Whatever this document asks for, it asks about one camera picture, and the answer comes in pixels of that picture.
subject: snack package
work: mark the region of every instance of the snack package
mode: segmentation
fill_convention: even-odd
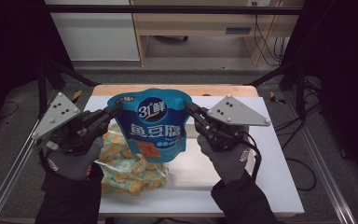
[[[162,163],[186,150],[185,102],[192,103],[189,95],[178,90],[149,89],[116,95],[108,105],[119,102],[123,110],[116,121],[133,154]]]

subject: brand logo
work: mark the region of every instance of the brand logo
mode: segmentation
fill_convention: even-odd
[[[138,106],[138,116],[144,121],[154,122],[164,118],[167,114],[165,102],[157,97],[150,97]]]

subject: white tabletop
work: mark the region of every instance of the white tabletop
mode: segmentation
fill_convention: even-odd
[[[91,96],[85,110],[102,109],[106,107],[110,98],[111,96]],[[207,108],[217,104],[222,98],[223,96],[192,96],[194,103]],[[270,119],[263,98],[236,98]],[[304,213],[273,125],[252,126],[250,135],[255,139],[263,157],[256,184],[266,194],[272,212],[277,217],[291,217]],[[194,147],[186,149],[186,151],[189,150],[200,149]],[[214,217],[223,215],[208,189],[177,188],[170,176],[167,178],[165,189],[145,191],[141,196],[104,194],[101,199],[100,214],[110,217]]]

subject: gloved hand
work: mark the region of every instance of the gloved hand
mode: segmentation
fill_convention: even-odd
[[[249,126],[244,126],[244,131],[248,133]],[[243,140],[249,142],[246,134],[244,135]],[[249,151],[251,150],[249,147],[243,144],[238,144],[230,151],[215,152],[212,150],[204,136],[199,135],[197,142],[200,145],[201,152],[209,157],[213,163],[214,169],[226,185],[242,177]]]
[[[80,156],[66,155],[59,149],[50,152],[46,159],[48,166],[57,175],[71,180],[87,179],[87,171],[93,161],[98,159],[103,147],[103,139],[97,137],[92,143],[89,151]]]

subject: person's left hand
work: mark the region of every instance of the person's left hand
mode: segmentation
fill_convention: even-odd
[[[90,165],[98,159],[103,147],[103,139],[97,137],[89,151],[80,156],[66,155],[60,149],[50,152],[46,159],[48,166],[57,175],[71,180],[87,179],[87,171]]]

